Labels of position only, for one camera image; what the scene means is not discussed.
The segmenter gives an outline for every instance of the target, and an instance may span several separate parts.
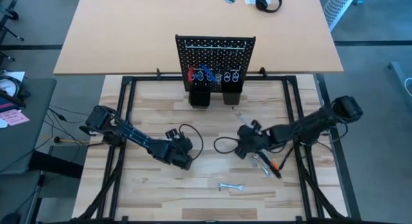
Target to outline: tan desk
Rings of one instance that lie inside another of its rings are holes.
[[[100,104],[116,108],[121,78],[121,75],[106,76]],[[297,79],[307,115],[320,106],[314,78],[298,75]],[[295,216],[304,216],[293,154],[282,170],[283,179],[279,180],[266,178],[260,168],[253,168],[248,160],[240,160],[234,153],[218,154],[212,146],[219,136],[236,137],[242,124],[235,116],[238,111],[260,121],[263,127],[288,123],[282,83],[246,81],[240,104],[234,110],[223,105],[221,94],[212,94],[211,105],[204,110],[193,109],[187,99],[181,82],[137,82],[131,116],[135,127],[153,137],[163,138],[166,131],[181,123],[191,124],[203,135],[205,148],[191,169],[183,171],[152,159],[145,149],[128,142],[116,219],[129,216],[129,220],[156,221],[295,220]],[[200,143],[193,131],[184,131],[193,141],[191,155],[194,156]],[[329,145],[326,137],[320,141]],[[218,147],[229,150],[234,144],[221,142]],[[286,152],[272,154],[272,159],[279,163]],[[337,210],[346,215],[331,152],[321,145],[313,146],[312,152],[321,190]],[[107,146],[89,148],[73,217],[83,213],[100,190],[107,153]],[[243,184],[245,192],[219,191],[216,182]],[[308,191],[314,210],[314,198],[311,190]],[[111,193],[105,216],[108,215],[110,198]]]
[[[80,0],[54,73],[180,72],[176,34],[256,37],[249,72],[343,71],[319,0],[274,14],[245,0]]]

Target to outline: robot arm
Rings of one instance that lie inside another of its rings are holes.
[[[103,142],[114,146],[121,146],[128,139],[144,147],[154,159],[181,169],[189,170],[192,164],[192,157],[187,154],[192,149],[192,142],[183,133],[172,129],[166,132],[168,140],[155,140],[122,120],[114,109],[106,106],[95,106],[86,120],[86,126],[80,129],[88,135],[92,135],[92,132],[103,134]]]
[[[293,124],[279,124],[261,130],[261,125],[253,120],[251,126],[239,128],[239,145],[235,153],[244,159],[247,153],[256,153],[262,149],[271,151],[285,146],[294,138],[311,145],[323,131],[337,123],[346,125],[358,121],[362,114],[362,109],[353,97],[343,96]]]

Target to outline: metal bracket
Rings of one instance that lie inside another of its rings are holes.
[[[161,80],[161,79],[162,79],[162,73],[160,73],[159,68],[156,69],[156,77],[157,77],[157,80]]]
[[[296,224],[303,224],[302,216],[296,216]]]
[[[265,67],[260,68],[259,74],[262,74],[264,79],[268,78],[268,73],[266,72]]]
[[[133,80],[133,76],[123,76],[122,86],[129,84]]]
[[[123,216],[120,224],[127,224],[127,221],[129,221],[129,216]]]

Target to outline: silver wrench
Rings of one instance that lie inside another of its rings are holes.
[[[259,160],[259,159],[260,159],[259,155],[255,153],[255,154],[253,154],[253,158],[255,158],[256,161],[260,163],[260,167],[262,168],[262,170],[263,170],[263,172],[266,174],[266,176],[270,176],[271,173],[269,172],[269,170],[268,170],[268,169],[265,167],[265,165]]]
[[[245,123],[246,125],[250,126],[250,122],[247,122],[247,119],[244,115],[242,115],[242,113],[236,113],[236,116],[238,118],[240,118],[240,120],[242,120],[243,123]]]
[[[231,189],[237,189],[239,191],[245,191],[245,187],[243,185],[231,185],[231,184],[226,184],[226,183],[216,183],[217,188],[225,187],[225,188],[231,188]]]

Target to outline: headphones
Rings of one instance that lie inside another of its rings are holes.
[[[276,9],[270,10],[268,9],[268,3],[266,0],[256,0],[256,8],[267,12],[267,13],[274,13],[276,11],[279,10],[279,8],[282,6],[282,0],[278,0],[279,1],[279,6]]]

